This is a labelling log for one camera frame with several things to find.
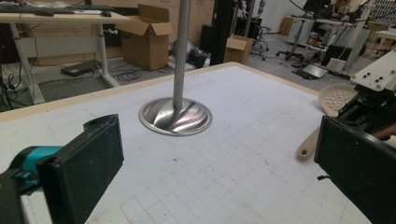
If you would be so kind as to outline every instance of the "monitor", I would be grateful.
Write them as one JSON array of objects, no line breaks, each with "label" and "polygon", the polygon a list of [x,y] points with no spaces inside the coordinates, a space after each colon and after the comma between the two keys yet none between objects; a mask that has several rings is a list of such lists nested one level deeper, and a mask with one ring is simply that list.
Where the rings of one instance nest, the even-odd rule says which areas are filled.
[{"label": "monitor", "polygon": [[330,4],[330,2],[330,0],[307,0],[304,4],[303,10],[320,16],[322,14],[321,12]]}]

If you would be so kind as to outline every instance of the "wall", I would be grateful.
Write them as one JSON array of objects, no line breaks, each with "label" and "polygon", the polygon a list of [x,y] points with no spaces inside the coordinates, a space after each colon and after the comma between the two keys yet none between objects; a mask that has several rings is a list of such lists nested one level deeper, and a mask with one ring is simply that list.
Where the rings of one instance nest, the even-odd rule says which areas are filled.
[{"label": "wall", "polygon": [[[305,0],[292,0],[297,6],[303,7]],[[257,16],[260,0],[256,0],[253,17]],[[279,32],[280,23],[288,15],[303,15],[304,12],[293,5],[290,0],[266,0],[261,15],[262,26],[271,28],[271,32]]]}]

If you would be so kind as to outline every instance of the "box flap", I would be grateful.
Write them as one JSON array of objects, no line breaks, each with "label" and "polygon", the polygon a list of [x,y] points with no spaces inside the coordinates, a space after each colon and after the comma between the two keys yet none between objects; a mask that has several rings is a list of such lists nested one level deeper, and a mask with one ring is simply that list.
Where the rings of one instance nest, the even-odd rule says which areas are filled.
[{"label": "box flap", "polygon": [[168,22],[152,23],[151,26],[155,35],[171,35],[173,33],[172,25]]},{"label": "box flap", "polygon": [[232,38],[227,39],[227,45],[226,45],[227,48],[244,50],[246,46],[247,46],[246,41],[232,39]]},{"label": "box flap", "polygon": [[127,23],[119,23],[116,29],[129,32],[135,35],[144,35],[149,28],[149,24],[140,20],[139,17],[129,17],[131,20]]},{"label": "box flap", "polygon": [[249,41],[249,40],[251,40],[251,38],[246,37],[246,36],[242,36],[242,35],[233,35],[232,38],[233,38],[233,39],[238,39],[238,40],[243,40],[243,41]]},{"label": "box flap", "polygon": [[142,4],[137,4],[137,6],[139,8],[139,16],[169,22],[169,10],[167,8]]}]

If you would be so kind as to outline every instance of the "laptop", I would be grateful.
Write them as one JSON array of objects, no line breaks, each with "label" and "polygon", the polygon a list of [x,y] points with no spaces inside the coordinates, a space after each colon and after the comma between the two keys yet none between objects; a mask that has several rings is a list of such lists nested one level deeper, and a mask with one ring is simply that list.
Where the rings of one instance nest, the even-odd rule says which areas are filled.
[{"label": "laptop", "polygon": [[294,71],[293,73],[306,79],[318,79],[326,75],[328,72],[329,71],[324,68],[309,64],[307,67]]}]

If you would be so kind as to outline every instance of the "grid pattern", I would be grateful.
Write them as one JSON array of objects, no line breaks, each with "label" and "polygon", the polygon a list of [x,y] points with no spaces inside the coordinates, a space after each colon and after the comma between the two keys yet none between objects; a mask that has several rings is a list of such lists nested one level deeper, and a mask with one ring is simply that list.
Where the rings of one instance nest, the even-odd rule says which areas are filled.
[{"label": "grid pattern", "polygon": [[[9,144],[14,151],[37,140],[62,145],[81,123],[118,113],[125,161],[87,223],[368,223],[332,182],[317,181],[324,172],[313,161],[295,160],[322,115],[315,96],[237,66],[189,77],[185,97],[206,105],[214,120],[203,133],[171,137],[143,127],[137,112],[172,87],[6,122],[0,140],[32,136]],[[32,223],[49,223],[43,199],[33,195],[25,205]]]}]

